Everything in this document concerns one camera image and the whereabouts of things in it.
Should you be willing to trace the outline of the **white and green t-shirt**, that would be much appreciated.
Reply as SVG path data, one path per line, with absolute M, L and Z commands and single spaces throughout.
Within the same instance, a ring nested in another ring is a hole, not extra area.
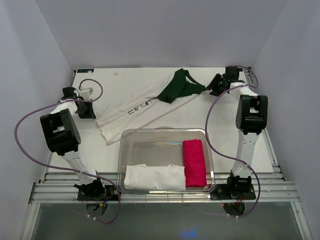
M 119 141 L 127 129 L 140 129 L 180 108 L 206 90 L 188 70 L 179 69 L 124 98 L 113 100 L 97 112 L 97 126 L 108 145 Z

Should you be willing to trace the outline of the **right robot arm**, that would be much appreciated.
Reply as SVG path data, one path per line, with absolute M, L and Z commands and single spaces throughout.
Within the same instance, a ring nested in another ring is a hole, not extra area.
M 253 92 L 253 86 L 240 80 L 242 66 L 227 66 L 224 74 L 216 74 L 207 90 L 216 98 L 224 94 L 232 95 L 238 101 L 235 125 L 238 129 L 238 146 L 233 167 L 225 184 L 218 184 L 210 193 L 212 200 L 256 199 L 252 177 L 253 154 L 256 142 L 267 126 L 268 97 Z

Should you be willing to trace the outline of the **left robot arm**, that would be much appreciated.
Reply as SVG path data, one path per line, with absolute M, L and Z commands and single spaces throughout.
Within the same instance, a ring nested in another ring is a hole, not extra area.
M 74 115 L 80 119 L 96 118 L 91 103 L 93 89 L 65 87 L 62 92 L 59 105 L 40 117 L 46 144 L 51 152 L 61 156 L 76 171 L 79 184 L 74 187 L 86 197 L 100 200 L 106 195 L 106 187 L 80 156 L 82 140 L 73 118 Z

